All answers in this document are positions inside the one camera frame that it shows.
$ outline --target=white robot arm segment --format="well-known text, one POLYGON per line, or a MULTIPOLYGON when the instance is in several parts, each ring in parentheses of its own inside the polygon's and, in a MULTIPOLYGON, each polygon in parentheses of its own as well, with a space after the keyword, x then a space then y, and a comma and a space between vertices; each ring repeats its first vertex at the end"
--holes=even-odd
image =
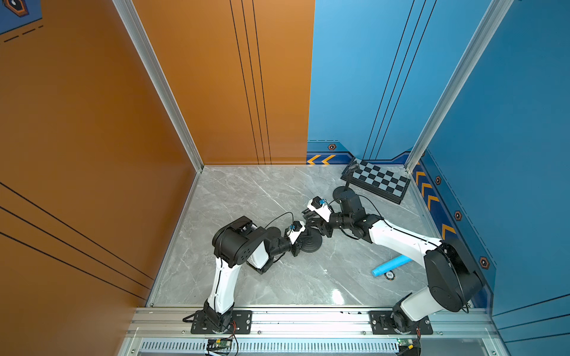
POLYGON ((379 220, 370 228, 372 243, 386 246, 407 256, 425 268, 424 256, 427 251, 441 245, 441 240, 430 238, 392 224, 388 220, 379 220))
POLYGON ((234 305, 235 283, 241 268, 240 264, 230 268, 227 262, 216 258, 214 284, 207 300, 216 313, 224 314, 234 305))

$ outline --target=blue cylinder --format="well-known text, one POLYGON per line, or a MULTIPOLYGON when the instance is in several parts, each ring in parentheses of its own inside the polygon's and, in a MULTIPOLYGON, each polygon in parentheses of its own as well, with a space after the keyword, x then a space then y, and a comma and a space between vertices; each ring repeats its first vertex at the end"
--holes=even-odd
POLYGON ((404 265, 404 264, 410 262, 411 260, 412 259, 407 257, 407 256, 400 255, 400 256, 396 257, 395 259, 388 261, 385 264, 381 264, 378 267, 376 267, 375 269, 373 269, 372 275, 374 277, 378 277, 379 275, 383 275, 387 271, 391 271, 395 268, 398 268, 401 265, 404 265))

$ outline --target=round black base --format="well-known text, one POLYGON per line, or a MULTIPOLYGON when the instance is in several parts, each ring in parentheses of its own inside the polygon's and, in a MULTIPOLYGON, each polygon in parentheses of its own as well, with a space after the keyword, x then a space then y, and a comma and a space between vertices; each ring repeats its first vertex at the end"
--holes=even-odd
POLYGON ((307 236, 303 239, 303 245, 301 245, 301 251, 304 252, 315 252, 323 244, 323 237, 314 229, 309 228, 311 236, 307 236))
MULTIPOLYGON (((337 200, 344 190, 344 186, 336 187, 334 191, 332 191, 332 199, 337 200)), ((352 189, 348 188, 346 191, 354 192, 352 189)))

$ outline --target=orange wall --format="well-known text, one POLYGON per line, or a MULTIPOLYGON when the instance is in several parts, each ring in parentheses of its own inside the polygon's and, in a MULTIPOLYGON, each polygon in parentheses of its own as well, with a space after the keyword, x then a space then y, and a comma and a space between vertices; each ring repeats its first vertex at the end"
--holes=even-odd
POLYGON ((0 35, 3 352, 114 355, 196 172, 112 2, 42 12, 0 35))
POLYGON ((314 1, 134 3, 205 164, 305 163, 314 1))

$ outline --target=checkered board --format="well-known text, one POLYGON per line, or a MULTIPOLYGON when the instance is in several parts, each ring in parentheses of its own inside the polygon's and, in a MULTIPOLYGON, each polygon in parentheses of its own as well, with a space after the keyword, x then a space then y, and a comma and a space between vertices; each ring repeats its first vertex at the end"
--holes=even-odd
MULTIPOLYGON (((351 184, 366 189, 383 198, 400 204, 406 194, 410 179, 386 168, 355 158, 360 167, 354 172, 351 184)), ((347 180, 347 169, 341 179, 347 180)))

